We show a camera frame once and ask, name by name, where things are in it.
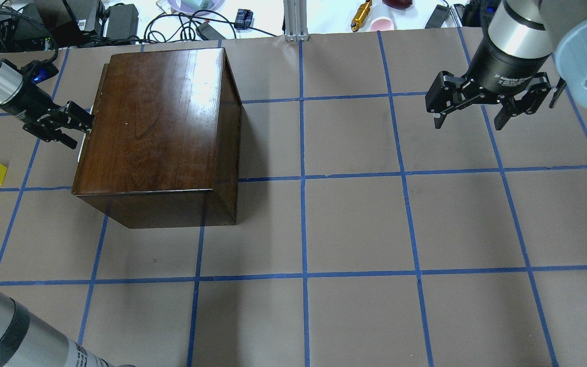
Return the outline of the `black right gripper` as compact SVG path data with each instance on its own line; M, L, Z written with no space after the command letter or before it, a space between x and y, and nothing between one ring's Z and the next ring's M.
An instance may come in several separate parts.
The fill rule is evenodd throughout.
M489 36L484 36L464 77L442 70L425 95L426 111L433 114L434 128L442 128L448 114L474 103L501 104L495 130L511 118L534 114L551 90L546 72L540 72L548 56L525 59L506 54ZM515 100L526 88L520 100Z

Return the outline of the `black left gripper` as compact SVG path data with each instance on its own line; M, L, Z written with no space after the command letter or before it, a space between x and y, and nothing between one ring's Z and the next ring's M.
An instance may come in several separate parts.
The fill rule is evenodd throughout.
M63 127L79 132L90 132L92 128L94 116L77 103L68 101L61 107L49 94L23 79L7 81L0 94L0 109L22 121L26 132L45 142L59 142L70 149L77 147L77 141L56 125L58 113Z

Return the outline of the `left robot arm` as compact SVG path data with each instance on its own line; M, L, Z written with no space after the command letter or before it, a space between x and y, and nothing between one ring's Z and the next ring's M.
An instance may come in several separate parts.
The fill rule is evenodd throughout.
M57 105L32 79L30 71L21 72L0 59L0 109L22 121L24 130L35 137L74 149L76 141L62 128L88 132L91 114L72 101ZM107 361L0 292L0 366L107 365Z

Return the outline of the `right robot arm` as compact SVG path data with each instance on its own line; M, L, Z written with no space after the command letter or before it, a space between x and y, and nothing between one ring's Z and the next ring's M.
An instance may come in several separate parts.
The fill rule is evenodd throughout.
M540 69L550 57L561 77L551 105L568 87L587 109L587 1L502 1L466 73L438 73L425 96L426 111L441 128L454 111L500 104L494 126L501 130L542 105L551 84Z

